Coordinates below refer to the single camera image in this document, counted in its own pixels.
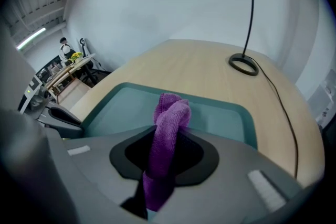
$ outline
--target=purple towel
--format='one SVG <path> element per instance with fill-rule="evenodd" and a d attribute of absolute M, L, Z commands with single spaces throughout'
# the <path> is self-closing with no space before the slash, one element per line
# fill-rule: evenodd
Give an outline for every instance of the purple towel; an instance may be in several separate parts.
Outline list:
<path fill-rule="evenodd" d="M 143 173 L 146 207 L 157 212 L 174 190 L 175 175 L 169 173 L 174 158 L 179 126 L 187 127 L 191 117 L 188 100 L 176 94 L 162 93 L 155 108 L 157 125 L 147 170 Z"/>

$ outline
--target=white wall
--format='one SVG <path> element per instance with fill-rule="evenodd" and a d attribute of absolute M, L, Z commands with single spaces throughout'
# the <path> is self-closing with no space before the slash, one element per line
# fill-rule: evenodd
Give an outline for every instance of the white wall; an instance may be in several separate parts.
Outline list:
<path fill-rule="evenodd" d="M 63 37 L 61 30 L 47 36 L 24 53 L 27 62 L 35 72 L 39 71 L 45 64 L 58 56 L 60 39 Z"/>
<path fill-rule="evenodd" d="M 86 38 L 113 70 L 169 38 L 243 47 L 250 6 L 251 0 L 68 0 L 65 19 L 69 38 Z M 255 0 L 248 48 L 269 56 L 306 98 L 330 68 L 329 12 L 324 0 Z"/>
<path fill-rule="evenodd" d="M 319 23 L 314 47 L 296 86 L 308 100 L 335 66 L 336 24 L 327 0 L 319 0 Z"/>
<path fill-rule="evenodd" d="M 256 0 L 249 48 L 276 59 L 289 0 Z M 73 39 L 86 37 L 110 69 L 169 38 L 244 46 L 251 0 L 68 0 Z"/>

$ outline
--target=yellow flowers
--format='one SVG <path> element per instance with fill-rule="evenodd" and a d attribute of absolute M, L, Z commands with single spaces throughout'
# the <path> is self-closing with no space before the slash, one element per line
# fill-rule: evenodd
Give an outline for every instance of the yellow flowers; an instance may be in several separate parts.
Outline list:
<path fill-rule="evenodd" d="M 78 58 L 81 57 L 82 55 L 83 55 L 83 53 L 81 53 L 81 52 L 75 52 L 75 53 L 71 56 L 70 60 L 71 60 L 72 62 L 74 62 L 76 59 L 78 59 Z"/>

